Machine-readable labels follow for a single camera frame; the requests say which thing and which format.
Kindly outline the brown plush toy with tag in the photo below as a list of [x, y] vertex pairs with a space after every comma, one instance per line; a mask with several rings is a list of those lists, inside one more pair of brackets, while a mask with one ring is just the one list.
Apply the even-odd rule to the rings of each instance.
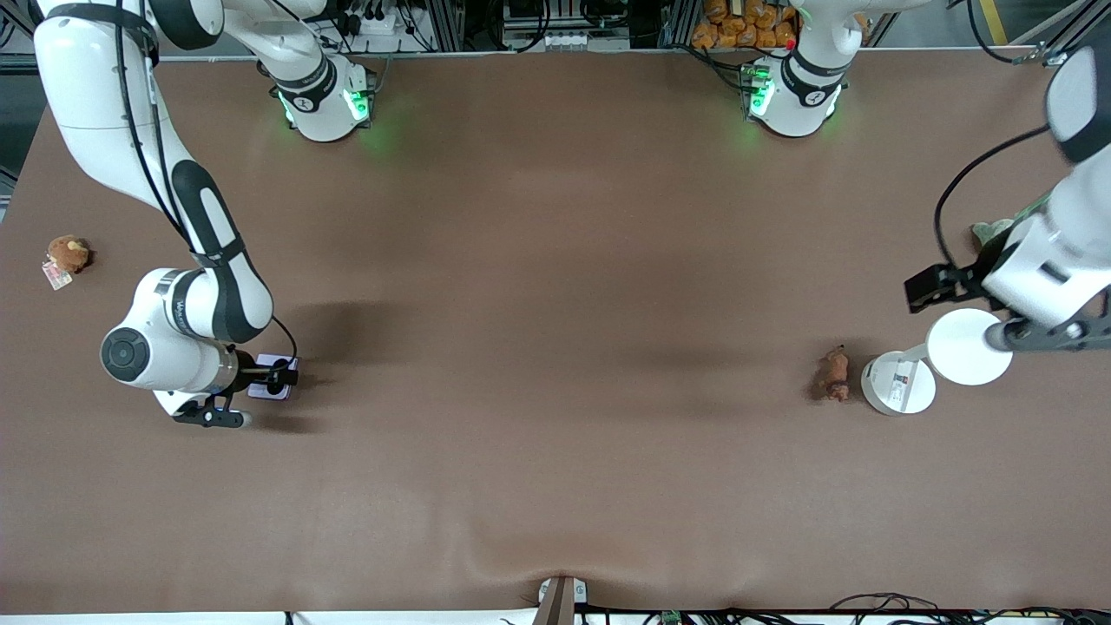
[[53, 290], [70, 285], [77, 274], [94, 262], [94, 252], [88, 242], [79, 236], [56, 236], [46, 250], [46, 261], [41, 265], [44, 276]]

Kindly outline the white round table lamp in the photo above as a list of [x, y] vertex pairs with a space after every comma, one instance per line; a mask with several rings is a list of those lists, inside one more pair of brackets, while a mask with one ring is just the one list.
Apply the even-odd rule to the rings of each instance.
[[984, 310], [945, 313], [922, 344], [869, 361], [861, 373], [865, 401], [885, 416], [901, 417], [933, 404], [938, 379], [961, 386], [983, 386], [1000, 379], [1015, 354], [989, 342], [989, 332], [999, 325], [1000, 320]]

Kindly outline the purple smartphone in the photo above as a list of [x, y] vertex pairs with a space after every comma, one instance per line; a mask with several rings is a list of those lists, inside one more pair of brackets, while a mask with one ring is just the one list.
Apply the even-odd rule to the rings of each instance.
[[300, 359], [278, 353], [259, 353], [256, 364], [263, 371], [262, 379], [253, 381], [247, 387], [247, 396], [273, 401], [291, 397], [300, 377]]

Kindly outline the aluminium frame profile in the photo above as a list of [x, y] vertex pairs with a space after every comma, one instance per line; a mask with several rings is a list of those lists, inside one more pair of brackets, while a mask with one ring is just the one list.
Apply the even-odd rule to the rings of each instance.
[[0, 75], [38, 75], [33, 32], [43, 19], [38, 0], [0, 0]]
[[1025, 63], [1061, 64], [1080, 47], [1111, 33], [1111, 0], [1062, 1], [1062, 8], [1009, 40], [1011, 47], [1033, 49], [1025, 56]]

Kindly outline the grey green Totoro plush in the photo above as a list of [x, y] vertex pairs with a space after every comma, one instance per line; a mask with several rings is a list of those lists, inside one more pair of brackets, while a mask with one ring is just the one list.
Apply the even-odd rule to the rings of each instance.
[[1019, 211], [1019, 213], [1015, 213], [1015, 216], [997, 219], [992, 222], [977, 222], [970, 226], [970, 236], [972, 239], [973, 246], [975, 246], [975, 252], [980, 253], [990, 241], [992, 241], [995, 236], [1000, 236], [1000, 234], [1005, 233], [1009, 228], [1015, 225], [1015, 222], [1041, 211], [1049, 196], [1050, 194], [1045, 194], [1035, 199], [1035, 201], [1030, 203], [1030, 205]]

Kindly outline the white power strip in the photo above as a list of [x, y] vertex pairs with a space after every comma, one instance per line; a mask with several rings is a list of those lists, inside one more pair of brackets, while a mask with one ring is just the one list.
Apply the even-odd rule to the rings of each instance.
[[409, 36], [398, 0], [350, 0], [337, 24], [342, 36]]

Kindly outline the brown lion statue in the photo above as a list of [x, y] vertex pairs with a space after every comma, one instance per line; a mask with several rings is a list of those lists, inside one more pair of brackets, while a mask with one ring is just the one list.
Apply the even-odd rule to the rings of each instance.
[[851, 399], [850, 363], [845, 345], [837, 345], [825, 353], [821, 359], [815, 384], [815, 393], [820, 399], [838, 403]]

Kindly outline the pile of orange buns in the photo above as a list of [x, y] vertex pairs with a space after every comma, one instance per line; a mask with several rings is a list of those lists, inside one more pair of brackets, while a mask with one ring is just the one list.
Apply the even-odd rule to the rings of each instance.
[[792, 49], [802, 16], [790, 0], [701, 0], [690, 46], [697, 49]]

